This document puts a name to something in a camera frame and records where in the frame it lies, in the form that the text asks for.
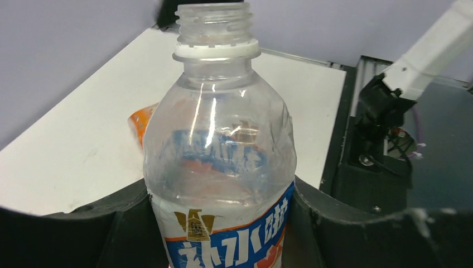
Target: white surface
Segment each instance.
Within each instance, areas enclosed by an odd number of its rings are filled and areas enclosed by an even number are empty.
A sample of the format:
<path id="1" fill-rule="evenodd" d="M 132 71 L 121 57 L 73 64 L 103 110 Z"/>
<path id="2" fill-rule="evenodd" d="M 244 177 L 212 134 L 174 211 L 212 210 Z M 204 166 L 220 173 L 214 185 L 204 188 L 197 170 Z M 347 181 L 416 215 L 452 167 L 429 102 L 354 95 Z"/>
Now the white surface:
<path id="1" fill-rule="evenodd" d="M 158 102 L 182 73 L 177 35 L 146 30 L 0 151 L 0 205 L 69 212 L 143 177 L 127 118 Z M 293 116 L 296 174 L 318 186 L 345 72 L 263 54 L 253 68 Z"/>
<path id="2" fill-rule="evenodd" d="M 430 82 L 473 44 L 473 1 L 457 0 L 399 60 L 383 81 L 417 100 Z"/>

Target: white table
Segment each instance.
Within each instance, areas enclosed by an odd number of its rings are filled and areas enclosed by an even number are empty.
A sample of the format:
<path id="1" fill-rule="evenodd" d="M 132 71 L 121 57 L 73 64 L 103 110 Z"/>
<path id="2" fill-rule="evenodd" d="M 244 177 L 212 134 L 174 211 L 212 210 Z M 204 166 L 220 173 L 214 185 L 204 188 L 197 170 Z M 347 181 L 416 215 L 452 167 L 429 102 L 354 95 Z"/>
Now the white table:
<path id="1" fill-rule="evenodd" d="M 143 177 L 127 118 L 161 100 L 182 73 L 177 35 L 148 29 L 0 152 L 0 205 L 70 212 Z M 293 116 L 296 174 L 318 187 L 345 72 L 263 53 L 256 70 Z"/>

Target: orange wrapper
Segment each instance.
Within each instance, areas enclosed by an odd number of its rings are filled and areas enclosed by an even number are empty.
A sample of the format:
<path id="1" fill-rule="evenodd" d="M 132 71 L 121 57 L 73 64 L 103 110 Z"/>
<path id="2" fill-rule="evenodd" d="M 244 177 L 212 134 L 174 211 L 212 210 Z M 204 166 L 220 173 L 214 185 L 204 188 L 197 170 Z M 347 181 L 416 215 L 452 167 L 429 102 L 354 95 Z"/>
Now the orange wrapper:
<path id="1" fill-rule="evenodd" d="M 146 126 L 148 125 L 149 119 L 153 112 L 156 110 L 158 103 L 148 106 L 146 108 L 140 109 L 134 112 L 129 118 L 128 122 L 135 133 L 136 137 L 138 138 L 138 142 L 143 147 L 143 135 L 144 131 L 146 130 Z"/>

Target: blue label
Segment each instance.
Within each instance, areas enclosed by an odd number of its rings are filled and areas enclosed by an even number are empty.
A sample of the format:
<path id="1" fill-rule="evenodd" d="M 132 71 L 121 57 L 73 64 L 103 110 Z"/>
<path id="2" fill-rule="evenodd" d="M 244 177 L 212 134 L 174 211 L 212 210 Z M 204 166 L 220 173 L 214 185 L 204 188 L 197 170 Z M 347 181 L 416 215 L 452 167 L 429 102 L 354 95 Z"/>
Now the blue label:
<path id="1" fill-rule="evenodd" d="M 245 226 L 215 230 L 210 240 L 189 241 L 184 238 L 175 241 L 176 238 L 165 238 L 174 267 L 272 267 L 281 256 L 293 190 L 294 182 L 264 215 Z M 192 222 L 188 221 L 187 225 L 193 228 Z M 202 233 L 200 227 L 193 229 L 197 235 Z"/>

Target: gold emblem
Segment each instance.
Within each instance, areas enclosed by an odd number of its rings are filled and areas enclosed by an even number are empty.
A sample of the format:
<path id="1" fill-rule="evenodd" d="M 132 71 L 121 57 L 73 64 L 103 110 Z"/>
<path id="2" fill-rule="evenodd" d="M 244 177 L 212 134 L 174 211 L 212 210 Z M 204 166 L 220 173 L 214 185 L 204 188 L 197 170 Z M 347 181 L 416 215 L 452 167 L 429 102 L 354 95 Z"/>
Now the gold emblem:
<path id="1" fill-rule="evenodd" d="M 186 232 L 188 241 L 209 241 L 214 226 L 215 216 L 201 215 L 202 209 L 189 209 L 189 214 L 174 212 L 182 230 Z"/>

